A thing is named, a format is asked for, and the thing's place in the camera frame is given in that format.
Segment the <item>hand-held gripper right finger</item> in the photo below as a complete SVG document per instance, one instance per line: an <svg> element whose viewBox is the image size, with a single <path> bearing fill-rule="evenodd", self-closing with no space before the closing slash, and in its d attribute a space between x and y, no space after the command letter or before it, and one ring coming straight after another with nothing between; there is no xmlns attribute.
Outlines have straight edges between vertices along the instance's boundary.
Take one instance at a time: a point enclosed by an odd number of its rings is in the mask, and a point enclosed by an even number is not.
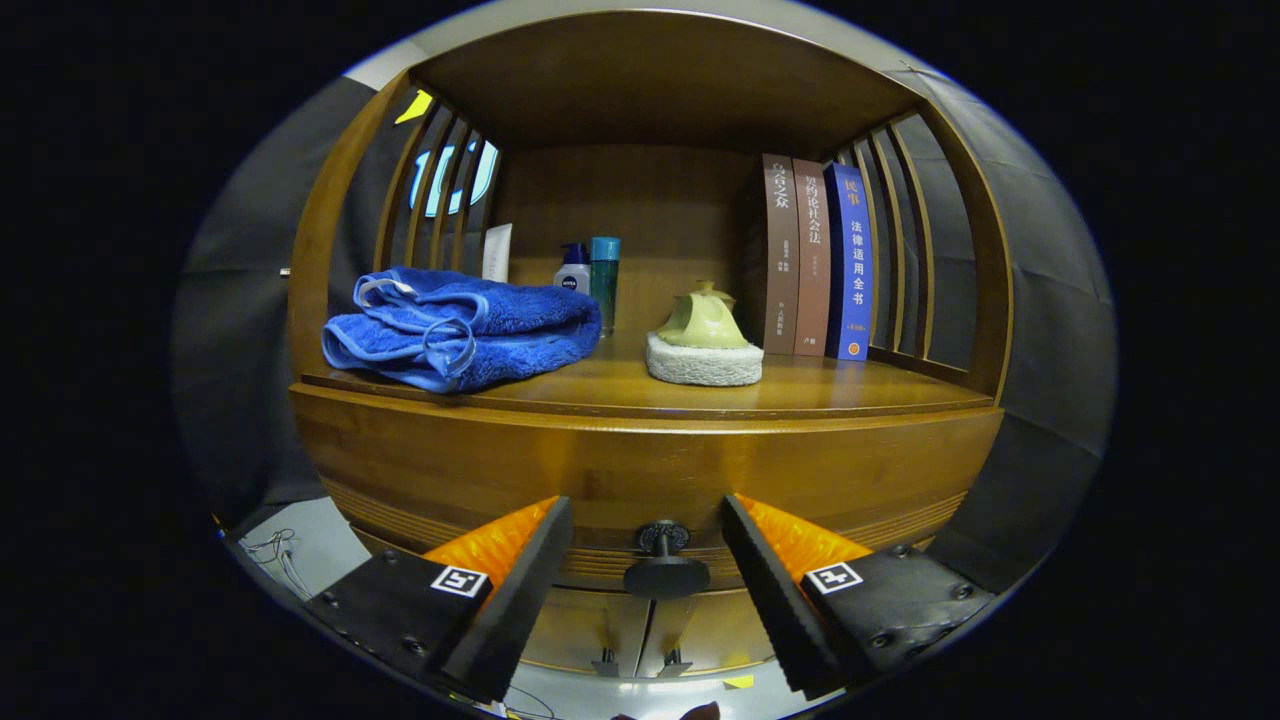
<svg viewBox="0 0 1280 720"><path fill-rule="evenodd" d="M785 679L809 700L899 673L995 601L909 544L872 551L742 495L721 518Z"/></svg>

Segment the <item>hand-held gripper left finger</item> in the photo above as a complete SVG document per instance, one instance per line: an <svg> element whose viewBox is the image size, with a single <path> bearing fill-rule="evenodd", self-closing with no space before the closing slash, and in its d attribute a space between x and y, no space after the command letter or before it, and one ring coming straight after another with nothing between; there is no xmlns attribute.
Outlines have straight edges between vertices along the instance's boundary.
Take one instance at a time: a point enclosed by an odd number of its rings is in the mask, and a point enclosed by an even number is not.
<svg viewBox="0 0 1280 720"><path fill-rule="evenodd" d="M415 682L500 701L572 536L571 501L553 496L428 553L375 555L303 607Z"/></svg>

